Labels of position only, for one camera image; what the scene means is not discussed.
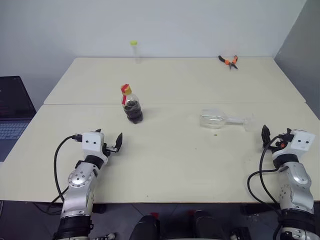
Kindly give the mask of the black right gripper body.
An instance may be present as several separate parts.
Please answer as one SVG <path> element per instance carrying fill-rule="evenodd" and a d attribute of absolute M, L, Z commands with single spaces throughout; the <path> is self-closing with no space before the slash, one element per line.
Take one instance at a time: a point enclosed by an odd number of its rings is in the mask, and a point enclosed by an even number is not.
<path fill-rule="evenodd" d="M 271 146 L 271 151 L 277 152 L 283 150 L 292 140 L 293 135 L 290 133 L 279 134 L 271 140 L 271 144 L 275 143 L 275 146 Z"/>

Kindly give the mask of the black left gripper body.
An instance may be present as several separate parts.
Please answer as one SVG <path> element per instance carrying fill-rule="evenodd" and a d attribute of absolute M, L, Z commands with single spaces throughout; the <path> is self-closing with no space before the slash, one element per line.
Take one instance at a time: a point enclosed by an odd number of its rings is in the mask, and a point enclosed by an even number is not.
<path fill-rule="evenodd" d="M 106 143 L 104 143 L 104 144 L 102 145 L 102 153 L 103 153 L 107 158 L 111 155 L 111 153 L 117 153 L 117 152 L 118 152 L 118 148 L 116 148 L 116 147 L 109 147 L 109 146 L 107 146 Z"/>

